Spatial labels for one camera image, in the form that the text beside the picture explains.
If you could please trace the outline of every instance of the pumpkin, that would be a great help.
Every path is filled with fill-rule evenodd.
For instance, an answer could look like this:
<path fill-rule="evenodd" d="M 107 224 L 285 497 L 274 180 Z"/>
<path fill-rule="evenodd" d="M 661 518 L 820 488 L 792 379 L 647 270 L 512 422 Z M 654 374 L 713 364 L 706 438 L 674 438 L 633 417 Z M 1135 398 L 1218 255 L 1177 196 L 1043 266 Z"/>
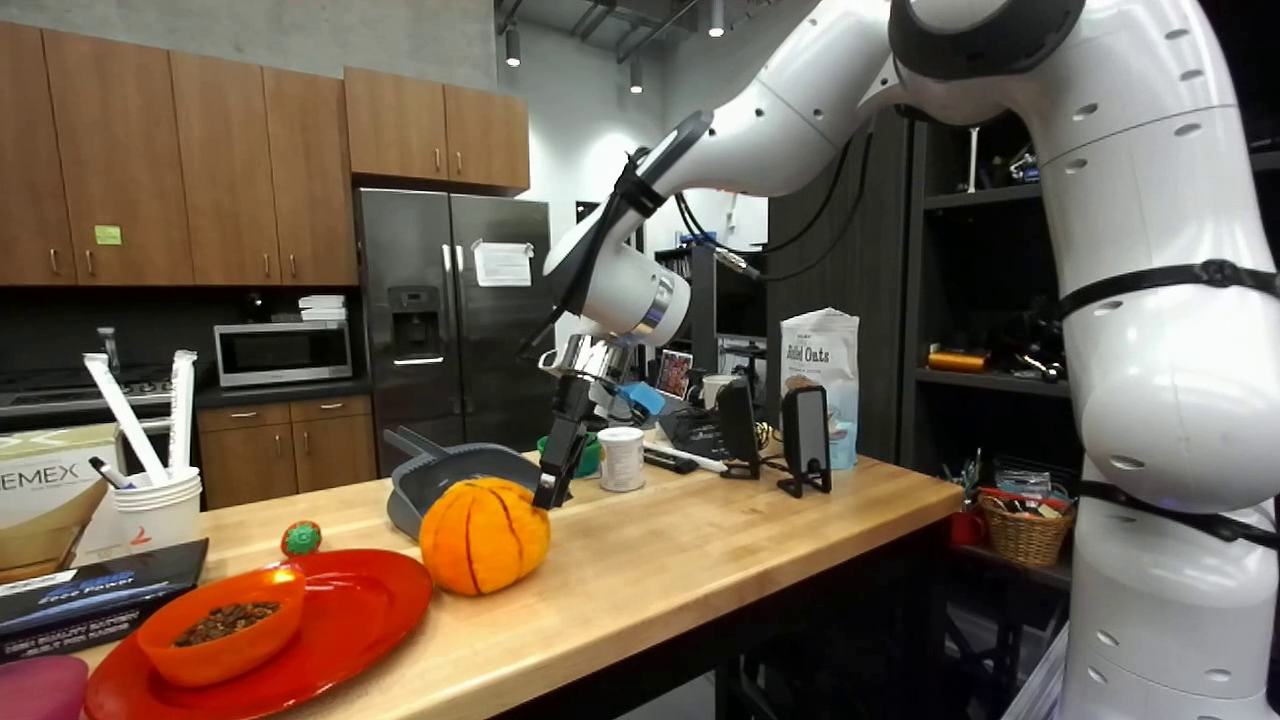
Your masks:
<path fill-rule="evenodd" d="M 489 596 L 543 565 L 551 521 L 524 484 L 476 478 L 429 507 L 417 543 L 443 593 Z"/>

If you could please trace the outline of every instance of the wooden countertop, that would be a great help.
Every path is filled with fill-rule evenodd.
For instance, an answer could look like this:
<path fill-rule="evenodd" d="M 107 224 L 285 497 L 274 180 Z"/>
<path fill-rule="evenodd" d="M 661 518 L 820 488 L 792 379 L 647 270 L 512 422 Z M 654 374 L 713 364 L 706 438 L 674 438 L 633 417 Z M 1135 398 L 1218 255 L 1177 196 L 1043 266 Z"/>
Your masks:
<path fill-rule="evenodd" d="M 485 601 L 434 593 L 402 650 L 290 716 L 495 716 L 961 507 L 955 484 L 879 461 L 832 484 L 832 497 L 792 499 L 772 480 L 706 472 L 647 467 L 633 497 L 577 480 L 537 575 Z M 368 480 L 206 514 L 203 580 L 271 565 L 290 521 L 317 521 L 325 547 L 417 558 L 382 514 L 386 488 Z"/>

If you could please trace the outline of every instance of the refrigerator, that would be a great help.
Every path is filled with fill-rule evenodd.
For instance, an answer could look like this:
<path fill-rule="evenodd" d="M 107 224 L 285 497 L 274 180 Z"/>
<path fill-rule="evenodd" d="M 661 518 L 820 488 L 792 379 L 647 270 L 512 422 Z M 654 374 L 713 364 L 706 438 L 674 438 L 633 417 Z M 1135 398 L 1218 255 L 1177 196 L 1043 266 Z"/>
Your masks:
<path fill-rule="evenodd" d="M 386 430 L 531 447 L 556 400 L 537 374 L 551 342 L 526 348 L 551 313 L 546 206 L 359 190 L 354 213 L 378 472 L 409 458 Z"/>

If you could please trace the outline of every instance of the upper cabinet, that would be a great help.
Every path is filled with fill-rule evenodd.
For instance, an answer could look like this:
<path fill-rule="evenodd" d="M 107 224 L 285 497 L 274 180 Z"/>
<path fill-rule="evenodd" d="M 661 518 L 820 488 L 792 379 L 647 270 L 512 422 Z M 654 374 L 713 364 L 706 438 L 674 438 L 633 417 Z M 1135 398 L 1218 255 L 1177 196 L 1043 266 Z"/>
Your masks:
<path fill-rule="evenodd" d="M 191 284 L 171 65 L 42 34 L 80 284 Z"/>
<path fill-rule="evenodd" d="M 263 71 L 279 284 L 359 284 L 343 84 Z"/>
<path fill-rule="evenodd" d="M 0 24 L 0 284 L 75 284 L 42 39 Z"/>
<path fill-rule="evenodd" d="M 352 173 L 489 194 L 526 190 L 514 98 L 348 68 Z"/>
<path fill-rule="evenodd" d="M 171 55 L 194 284 L 274 279 L 263 68 Z"/>

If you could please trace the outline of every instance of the orange bowl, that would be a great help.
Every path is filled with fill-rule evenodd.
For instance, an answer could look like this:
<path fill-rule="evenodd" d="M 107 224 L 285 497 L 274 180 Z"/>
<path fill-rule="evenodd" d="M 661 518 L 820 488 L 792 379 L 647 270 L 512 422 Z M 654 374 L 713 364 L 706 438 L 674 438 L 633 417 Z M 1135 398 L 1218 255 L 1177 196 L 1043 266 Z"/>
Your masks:
<path fill-rule="evenodd" d="M 191 590 L 136 628 L 141 653 L 179 687 L 253 673 L 304 623 L 304 572 L 274 565 Z"/>

